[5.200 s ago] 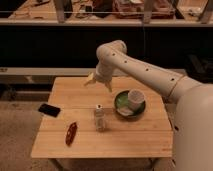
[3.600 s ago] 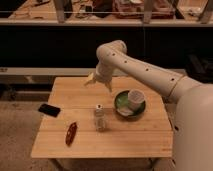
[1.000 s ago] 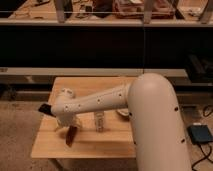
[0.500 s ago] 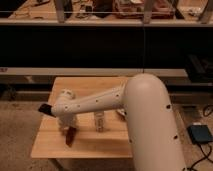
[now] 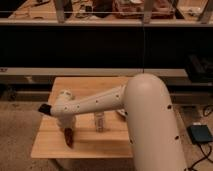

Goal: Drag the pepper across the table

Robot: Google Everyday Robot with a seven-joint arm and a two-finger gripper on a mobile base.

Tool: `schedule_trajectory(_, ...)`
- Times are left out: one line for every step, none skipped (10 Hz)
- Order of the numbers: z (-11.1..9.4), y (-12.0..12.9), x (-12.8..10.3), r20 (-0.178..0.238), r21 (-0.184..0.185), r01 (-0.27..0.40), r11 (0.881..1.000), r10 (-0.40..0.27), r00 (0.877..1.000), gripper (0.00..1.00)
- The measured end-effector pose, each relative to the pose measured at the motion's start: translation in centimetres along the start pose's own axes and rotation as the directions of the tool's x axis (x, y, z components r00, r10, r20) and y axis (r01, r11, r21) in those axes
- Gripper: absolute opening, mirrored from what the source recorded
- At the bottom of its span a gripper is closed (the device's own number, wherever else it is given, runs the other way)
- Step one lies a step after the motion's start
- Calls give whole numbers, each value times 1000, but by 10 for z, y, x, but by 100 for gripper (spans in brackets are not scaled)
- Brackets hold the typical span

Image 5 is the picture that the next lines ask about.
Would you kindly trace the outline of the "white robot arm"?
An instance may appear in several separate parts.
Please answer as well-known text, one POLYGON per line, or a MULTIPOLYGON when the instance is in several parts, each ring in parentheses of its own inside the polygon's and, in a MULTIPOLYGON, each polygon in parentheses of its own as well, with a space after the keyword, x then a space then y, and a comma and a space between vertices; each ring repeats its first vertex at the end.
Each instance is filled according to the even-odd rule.
POLYGON ((136 171, 188 171, 177 120, 165 83, 138 74, 126 84, 81 99, 58 100, 56 118, 123 109, 136 171))

